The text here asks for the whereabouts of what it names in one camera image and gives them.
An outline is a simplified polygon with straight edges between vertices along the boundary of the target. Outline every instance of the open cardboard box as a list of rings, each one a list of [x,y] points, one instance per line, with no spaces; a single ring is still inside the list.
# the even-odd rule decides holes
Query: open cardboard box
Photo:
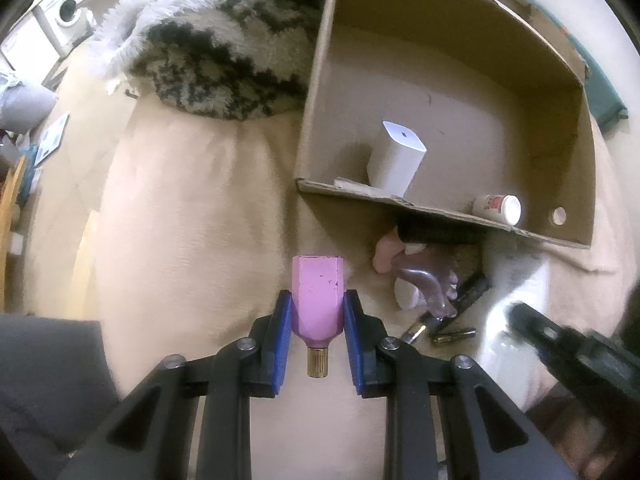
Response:
[[[368,184],[383,120],[409,127],[428,150],[405,196],[335,186]],[[594,147],[582,83],[497,0],[326,0],[296,179],[302,191],[591,243]],[[516,195],[517,226],[472,216],[484,194]]]

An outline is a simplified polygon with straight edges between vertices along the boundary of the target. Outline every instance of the tiled floor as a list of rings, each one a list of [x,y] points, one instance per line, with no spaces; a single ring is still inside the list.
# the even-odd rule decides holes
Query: tiled floor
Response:
[[[102,189],[116,145],[136,104],[91,75],[86,46],[69,56],[59,101],[45,127],[69,112],[59,149],[43,163],[38,190],[22,212],[18,232],[25,250],[9,274],[8,309],[62,317],[76,252],[91,210],[100,211]]]

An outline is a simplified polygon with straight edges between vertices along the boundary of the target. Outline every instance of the pink bottle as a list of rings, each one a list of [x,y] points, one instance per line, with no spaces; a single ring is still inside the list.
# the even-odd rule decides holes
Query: pink bottle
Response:
[[[296,256],[291,281],[292,328],[308,348],[306,372],[309,377],[326,377],[329,343],[344,328],[342,258]]]

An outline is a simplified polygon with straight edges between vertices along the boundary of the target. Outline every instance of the beige fabric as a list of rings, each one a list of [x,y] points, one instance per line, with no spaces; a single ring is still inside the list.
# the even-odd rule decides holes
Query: beige fabric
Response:
[[[154,95],[139,99],[105,186],[97,248],[104,345],[121,393],[165,355],[197,358],[245,335],[289,286],[295,254],[343,256],[347,286],[391,334],[414,320],[395,306],[391,279],[371,266],[393,225],[390,212],[296,193],[299,126],[299,114],[238,123],[185,114]],[[592,251],[604,252],[607,267],[581,270],[591,269],[587,253],[553,248],[550,316],[610,333],[635,268],[598,132],[596,139],[596,229],[610,234],[597,231]],[[309,379],[305,349],[293,338],[282,394],[252,400],[255,479],[382,476],[384,401],[356,396],[344,338],[330,354],[329,377]],[[539,371],[532,396],[549,384]]]

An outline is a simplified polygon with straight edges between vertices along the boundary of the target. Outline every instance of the gray and black fur blanket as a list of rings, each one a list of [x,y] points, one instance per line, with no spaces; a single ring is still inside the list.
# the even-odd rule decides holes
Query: gray and black fur blanket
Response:
[[[92,39],[101,76],[124,72],[187,112],[255,119],[304,105],[324,0],[120,0]]]

